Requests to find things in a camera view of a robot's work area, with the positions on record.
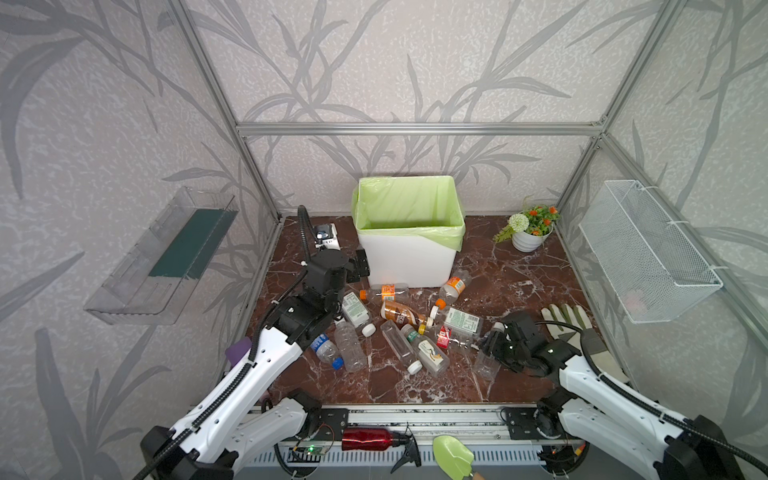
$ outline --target perforated metal strip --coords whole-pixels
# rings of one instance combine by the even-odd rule
[[[475,460],[472,465],[543,465],[538,459],[538,453],[541,451],[539,445],[469,445],[468,448],[475,454]],[[331,448],[327,455],[320,457],[319,463],[306,464],[294,463],[293,458],[287,447],[281,447],[283,458],[288,465],[312,466],[328,465],[334,467],[353,467],[358,465],[368,466],[392,466],[402,456],[402,448],[389,449],[386,452],[363,452],[360,450],[351,450],[342,452],[340,446]],[[419,447],[422,454],[422,465],[437,465],[435,456],[432,453],[432,446],[425,445]],[[307,460],[309,457],[300,455],[301,459]],[[273,467],[278,466],[275,454],[272,449],[259,454],[249,465],[249,467]]]

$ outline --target white flower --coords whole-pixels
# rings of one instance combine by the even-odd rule
[[[522,232],[528,228],[528,218],[523,214],[514,214],[509,217],[509,226],[512,227],[515,232]]]

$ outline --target brown marble surface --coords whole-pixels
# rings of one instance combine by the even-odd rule
[[[591,316],[559,237],[551,235],[532,253],[518,252],[509,241],[500,244],[491,241],[506,221],[507,217],[466,217],[464,245],[456,254],[454,266],[466,268],[473,280],[454,306],[484,319],[483,333],[491,328],[494,320],[516,310],[527,310],[535,319],[540,319],[541,309],[550,303],[579,304]],[[312,222],[315,225],[334,222],[342,250],[353,256],[358,240],[351,217],[314,217]],[[288,217],[250,328],[267,304],[277,298],[300,271],[300,249],[296,218]],[[363,285],[357,283],[352,287],[359,290]],[[412,292],[414,300],[410,306],[428,315],[437,299],[437,290],[417,289]],[[371,317],[377,326],[380,325],[383,319],[374,305],[368,305]],[[332,326],[327,333],[333,339]],[[273,399],[279,400],[291,390],[302,388],[325,404],[518,403],[536,402],[553,389],[546,379],[513,373],[503,367],[495,380],[488,382],[472,371],[476,351],[454,344],[448,350],[451,367],[443,376],[432,378],[424,369],[410,376],[378,329],[371,337],[360,338],[369,358],[369,368],[355,373],[345,369],[336,372],[307,350],[270,387]]]

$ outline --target blue bottle label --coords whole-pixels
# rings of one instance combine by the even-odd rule
[[[325,333],[320,333],[314,342],[310,344],[310,348],[314,353],[317,353],[317,349],[320,348],[322,344],[328,341],[328,336]]]

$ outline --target white flower pot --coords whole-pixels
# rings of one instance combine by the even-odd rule
[[[531,235],[526,232],[516,232],[512,235],[512,245],[521,252],[532,252],[539,248],[541,244],[544,243],[544,240],[547,240],[547,237],[552,234],[552,231],[553,230],[550,230],[550,232],[543,237]]]

